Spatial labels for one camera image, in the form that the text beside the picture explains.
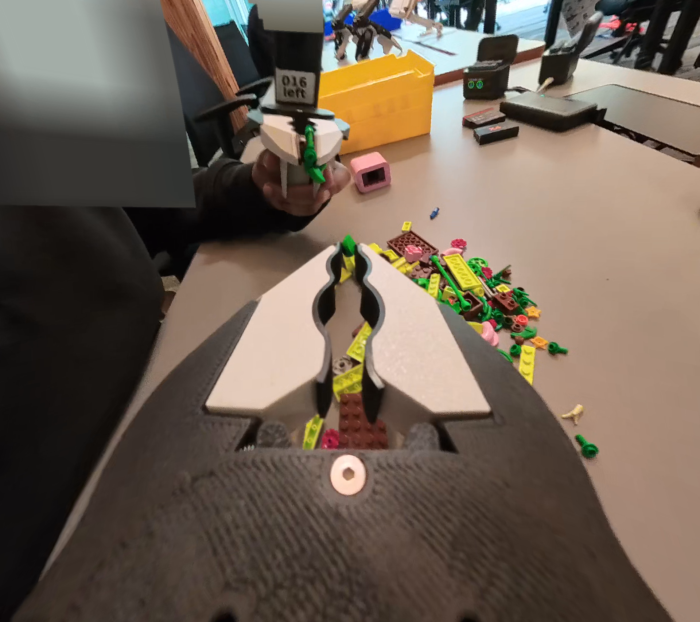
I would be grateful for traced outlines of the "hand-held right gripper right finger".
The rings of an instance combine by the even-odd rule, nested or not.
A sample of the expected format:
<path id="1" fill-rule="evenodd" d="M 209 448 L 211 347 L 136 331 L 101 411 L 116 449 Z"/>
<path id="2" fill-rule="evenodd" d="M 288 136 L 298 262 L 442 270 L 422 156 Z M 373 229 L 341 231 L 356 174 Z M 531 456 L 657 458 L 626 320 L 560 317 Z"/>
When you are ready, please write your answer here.
<path id="1" fill-rule="evenodd" d="M 363 408 L 399 431 L 416 423 L 481 419 L 491 407 L 456 331 L 469 331 L 369 245 L 357 246 L 365 342 Z"/>

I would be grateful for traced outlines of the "person's left forearm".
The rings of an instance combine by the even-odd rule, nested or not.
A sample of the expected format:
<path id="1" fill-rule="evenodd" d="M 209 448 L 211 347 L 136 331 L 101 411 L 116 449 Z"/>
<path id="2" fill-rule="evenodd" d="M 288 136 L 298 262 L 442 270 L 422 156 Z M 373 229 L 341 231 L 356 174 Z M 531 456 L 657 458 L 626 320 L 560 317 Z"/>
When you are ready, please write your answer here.
<path id="1" fill-rule="evenodd" d="M 174 253 L 202 242 L 229 240 L 264 228 L 267 201 L 253 181 L 253 165 L 221 158 L 192 172 L 192 208 L 126 207 L 149 253 Z"/>

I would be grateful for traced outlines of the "black charger case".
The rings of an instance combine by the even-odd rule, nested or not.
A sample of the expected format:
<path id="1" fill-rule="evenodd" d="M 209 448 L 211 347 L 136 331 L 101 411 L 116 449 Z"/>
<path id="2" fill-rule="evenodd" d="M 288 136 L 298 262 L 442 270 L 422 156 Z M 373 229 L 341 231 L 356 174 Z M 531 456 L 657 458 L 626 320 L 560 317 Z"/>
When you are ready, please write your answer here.
<path id="1" fill-rule="evenodd" d="M 554 82 L 550 86 L 563 85 L 572 78 L 581 53 L 595 37 L 602 19 L 603 14 L 600 11 L 595 12 L 584 23 L 582 32 L 577 38 L 557 42 L 542 54 L 538 76 L 539 84 L 549 76 L 554 78 Z"/>

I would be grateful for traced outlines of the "pile of small toy bricks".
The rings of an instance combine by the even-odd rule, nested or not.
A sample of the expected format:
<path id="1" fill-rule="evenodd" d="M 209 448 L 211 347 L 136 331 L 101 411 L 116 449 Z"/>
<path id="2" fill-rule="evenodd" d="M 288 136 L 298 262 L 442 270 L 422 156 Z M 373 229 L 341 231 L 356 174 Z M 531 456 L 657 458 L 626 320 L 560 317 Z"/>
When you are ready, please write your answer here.
<path id="1" fill-rule="evenodd" d="M 548 344 L 537 336 L 536 329 L 528 328 L 526 314 L 538 315 L 539 312 L 532 306 L 533 303 L 523 290 L 519 288 L 508 290 L 505 286 L 497 284 L 499 281 L 509 277 L 510 268 L 504 269 L 501 272 L 501 277 L 495 280 L 489 280 L 491 275 L 489 268 L 483 268 L 480 275 L 476 274 L 482 281 L 485 294 L 477 296 L 470 291 L 461 291 L 465 299 L 471 304 L 471 308 L 463 312 L 453 290 L 446 284 L 446 281 L 431 261 L 428 264 L 420 260 L 408 263 L 404 257 L 399 257 L 390 249 L 382 250 L 375 245 L 369 247 L 388 261 L 391 267 L 414 281 L 416 285 L 442 306 L 442 310 L 452 312 L 454 314 L 454 316 L 450 316 L 452 323 L 455 323 L 456 318 L 459 318 L 460 322 L 465 326 L 474 327 L 475 332 L 479 333 L 479 335 L 484 322 L 490 322 L 496 332 L 501 328 L 511 330 L 514 338 L 513 347 L 508 353 L 501 348 L 498 349 L 498 352 L 508 360 L 512 360 L 512 357 L 515 355 L 520 356 L 520 346 L 524 344 L 532 347 L 547 347 L 548 351 L 554 355 L 568 352 L 566 348 L 559 347 L 556 344 Z M 439 260 L 447 273 L 449 273 L 441 253 L 439 254 Z M 342 254 L 342 268 L 338 284 L 351 277 L 354 277 L 357 281 L 357 246 L 353 258 L 346 258 Z M 321 437 L 325 430 L 329 428 L 338 430 L 339 398 L 342 393 L 360 392 L 362 394 L 365 342 L 370 332 L 370 326 L 363 320 L 361 328 L 355 335 L 354 343 L 347 350 L 346 354 L 339 358 L 337 362 L 332 357 L 333 399 L 327 415 L 324 418 L 319 415 L 297 418 L 297 425 L 295 425 L 293 434 L 299 445 L 303 446 L 304 449 L 315 449 L 317 446 L 320 446 Z M 456 331 L 456 336 L 463 349 L 471 349 L 470 342 L 473 337 L 465 333 L 465 330 Z M 503 386 L 495 381 L 493 372 L 483 364 L 474 364 L 476 360 L 480 361 L 483 359 L 475 351 L 471 351 L 469 355 L 466 355 L 466 359 L 485 397 L 521 399 L 524 396 L 520 384 L 517 383 L 515 384 L 515 387 L 518 389 L 517 392 L 503 393 L 501 391 Z M 490 416 L 481 419 L 416 423 L 407 431 L 399 431 L 387 422 L 385 424 L 389 434 L 389 446 L 427 451 L 443 449 L 442 443 L 444 442 L 449 444 L 449 450 L 457 451 L 457 437 L 464 437 L 464 434 L 454 432 L 457 427 L 466 427 L 466 425 L 470 424 L 494 430 L 499 425 L 505 425 L 505 415 L 502 412 L 491 412 Z"/>

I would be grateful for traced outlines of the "green leafy stalk piece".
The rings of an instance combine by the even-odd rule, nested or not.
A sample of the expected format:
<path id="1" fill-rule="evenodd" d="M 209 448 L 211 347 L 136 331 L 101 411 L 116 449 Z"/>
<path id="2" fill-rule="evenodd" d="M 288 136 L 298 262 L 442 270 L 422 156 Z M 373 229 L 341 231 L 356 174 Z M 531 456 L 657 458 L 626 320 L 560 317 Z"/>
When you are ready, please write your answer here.
<path id="1" fill-rule="evenodd" d="M 324 171 L 326 164 L 321 164 L 315 146 L 315 128 L 309 123 L 304 128 L 305 146 L 302 154 L 302 165 L 305 173 L 309 176 L 313 184 L 323 184 L 326 179 Z"/>

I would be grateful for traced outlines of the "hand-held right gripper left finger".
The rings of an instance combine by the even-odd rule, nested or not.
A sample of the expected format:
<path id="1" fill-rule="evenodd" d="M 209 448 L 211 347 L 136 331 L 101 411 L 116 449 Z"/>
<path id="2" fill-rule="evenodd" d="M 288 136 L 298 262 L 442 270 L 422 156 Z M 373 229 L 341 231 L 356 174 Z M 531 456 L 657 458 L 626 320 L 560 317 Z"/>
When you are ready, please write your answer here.
<path id="1" fill-rule="evenodd" d="M 206 408 L 260 419 L 324 418 L 333 400 L 328 321 L 342 247 L 328 246 L 257 301 Z"/>

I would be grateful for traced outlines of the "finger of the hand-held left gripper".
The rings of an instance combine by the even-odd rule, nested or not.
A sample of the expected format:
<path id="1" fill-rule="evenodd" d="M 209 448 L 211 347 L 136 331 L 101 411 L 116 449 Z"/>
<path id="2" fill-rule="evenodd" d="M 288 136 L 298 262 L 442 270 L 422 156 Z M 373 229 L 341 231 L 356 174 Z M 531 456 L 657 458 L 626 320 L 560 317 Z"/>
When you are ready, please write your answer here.
<path id="1" fill-rule="evenodd" d="M 337 119 L 315 119 L 315 151 L 317 164 L 326 164 L 340 152 L 343 132 Z"/>
<path id="2" fill-rule="evenodd" d="M 260 140 L 264 148 L 280 160 L 295 166 L 302 165 L 301 136 L 295 130 L 292 117 L 262 116 Z"/>

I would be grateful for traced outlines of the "black flat power box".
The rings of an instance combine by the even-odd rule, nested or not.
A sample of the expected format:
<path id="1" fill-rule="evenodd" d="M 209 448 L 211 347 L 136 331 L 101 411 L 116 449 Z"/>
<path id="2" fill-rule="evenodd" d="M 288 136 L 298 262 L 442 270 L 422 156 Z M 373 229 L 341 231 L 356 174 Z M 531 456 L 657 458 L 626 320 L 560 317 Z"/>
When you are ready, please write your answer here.
<path id="1" fill-rule="evenodd" d="M 507 119 L 555 133 L 564 133 L 586 124 L 604 120 L 607 108 L 596 103 L 546 93 L 525 91 L 500 103 Z"/>

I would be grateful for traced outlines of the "wooden pillar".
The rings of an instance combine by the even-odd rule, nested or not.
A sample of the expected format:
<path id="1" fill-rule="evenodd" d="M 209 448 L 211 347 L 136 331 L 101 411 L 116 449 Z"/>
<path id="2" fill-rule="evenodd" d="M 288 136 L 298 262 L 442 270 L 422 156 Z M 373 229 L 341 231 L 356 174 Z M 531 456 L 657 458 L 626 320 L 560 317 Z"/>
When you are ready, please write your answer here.
<path id="1" fill-rule="evenodd" d="M 202 0 L 160 0 L 164 19 L 197 59 L 225 99 L 233 99 L 239 85 Z"/>

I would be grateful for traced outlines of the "person's left hand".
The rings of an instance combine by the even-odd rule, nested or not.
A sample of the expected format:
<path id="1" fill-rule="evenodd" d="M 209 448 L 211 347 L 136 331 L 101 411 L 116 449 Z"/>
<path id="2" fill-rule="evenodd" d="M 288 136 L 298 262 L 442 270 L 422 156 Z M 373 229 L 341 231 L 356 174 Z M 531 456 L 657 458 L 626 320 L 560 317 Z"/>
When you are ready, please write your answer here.
<path id="1" fill-rule="evenodd" d="M 312 185 L 288 185 L 284 195 L 279 160 L 266 149 L 258 155 L 251 175 L 253 182 L 273 208 L 297 217 L 318 214 L 351 182 L 351 173 L 345 165 L 332 161 L 331 166 L 326 170 L 326 180 L 320 185 L 318 191 L 314 191 Z"/>

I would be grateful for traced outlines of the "pink toy brick pot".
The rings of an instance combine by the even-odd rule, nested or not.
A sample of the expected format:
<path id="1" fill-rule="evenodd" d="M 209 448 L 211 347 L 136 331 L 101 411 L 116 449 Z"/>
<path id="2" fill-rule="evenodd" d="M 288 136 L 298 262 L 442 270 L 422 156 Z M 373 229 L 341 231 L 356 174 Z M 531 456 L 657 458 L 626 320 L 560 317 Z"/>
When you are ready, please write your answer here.
<path id="1" fill-rule="evenodd" d="M 391 184 L 390 164 L 377 151 L 351 159 L 349 169 L 357 190 L 366 195 Z"/>

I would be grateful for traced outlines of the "green toy stem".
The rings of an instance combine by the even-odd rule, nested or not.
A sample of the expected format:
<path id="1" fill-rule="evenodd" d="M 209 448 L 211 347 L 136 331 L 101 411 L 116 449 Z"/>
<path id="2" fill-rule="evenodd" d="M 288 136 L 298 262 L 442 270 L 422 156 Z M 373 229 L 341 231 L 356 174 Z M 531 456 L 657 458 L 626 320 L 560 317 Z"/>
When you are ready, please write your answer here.
<path id="1" fill-rule="evenodd" d="M 450 286 L 450 288 L 453 290 L 454 294 L 456 295 L 456 298 L 459 301 L 459 306 L 461 311 L 467 311 L 468 309 L 471 308 L 470 302 L 468 302 L 465 297 L 463 296 L 459 286 L 457 283 L 454 281 L 452 277 L 447 273 L 446 269 L 441 265 L 439 256 L 438 255 L 431 255 L 430 256 L 430 261 L 432 262 L 433 266 L 438 270 L 439 274 L 442 276 L 442 278 L 446 281 L 446 284 Z"/>

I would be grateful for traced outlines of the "black tabletop gadget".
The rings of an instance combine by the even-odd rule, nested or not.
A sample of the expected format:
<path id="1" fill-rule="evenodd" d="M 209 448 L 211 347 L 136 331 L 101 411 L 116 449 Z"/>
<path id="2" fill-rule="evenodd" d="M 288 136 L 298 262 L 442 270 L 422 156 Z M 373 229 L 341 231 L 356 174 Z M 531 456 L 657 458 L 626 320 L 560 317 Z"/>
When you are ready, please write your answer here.
<path id="1" fill-rule="evenodd" d="M 353 13 L 353 4 L 351 2 L 346 3 L 331 22 L 331 28 L 334 34 L 335 58 L 337 60 L 346 58 L 346 49 L 352 39 L 355 40 L 357 45 L 355 59 L 362 60 L 360 51 L 360 38 L 363 31 L 362 20 L 352 19 L 350 24 L 346 22 Z"/>
<path id="2" fill-rule="evenodd" d="M 357 62 L 369 58 L 370 50 L 375 41 L 381 46 L 384 55 L 390 54 L 393 49 L 397 49 L 399 54 L 402 54 L 404 50 L 391 32 L 371 20 L 366 13 L 355 15 L 352 24 L 352 38 L 355 42 L 355 61 Z"/>

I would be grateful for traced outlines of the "black charger with green lights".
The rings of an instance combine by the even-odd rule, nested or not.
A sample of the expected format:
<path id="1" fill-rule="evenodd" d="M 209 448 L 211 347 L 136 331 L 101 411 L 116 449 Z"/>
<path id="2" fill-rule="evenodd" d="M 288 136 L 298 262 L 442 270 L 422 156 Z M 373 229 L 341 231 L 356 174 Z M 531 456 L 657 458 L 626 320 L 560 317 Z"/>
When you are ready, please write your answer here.
<path id="1" fill-rule="evenodd" d="M 489 101 L 504 95 L 518 43 L 516 34 L 487 36 L 480 40 L 475 63 L 463 71 L 464 100 Z"/>

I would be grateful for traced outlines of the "yellow plastic bin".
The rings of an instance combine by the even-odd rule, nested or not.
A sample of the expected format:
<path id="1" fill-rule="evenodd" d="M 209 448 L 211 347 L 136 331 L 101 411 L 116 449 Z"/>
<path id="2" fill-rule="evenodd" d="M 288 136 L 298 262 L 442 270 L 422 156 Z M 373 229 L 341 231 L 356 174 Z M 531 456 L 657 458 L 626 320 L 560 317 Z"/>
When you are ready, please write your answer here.
<path id="1" fill-rule="evenodd" d="M 319 106 L 349 125 L 341 154 L 431 132 L 434 65 L 409 50 L 323 72 Z"/>

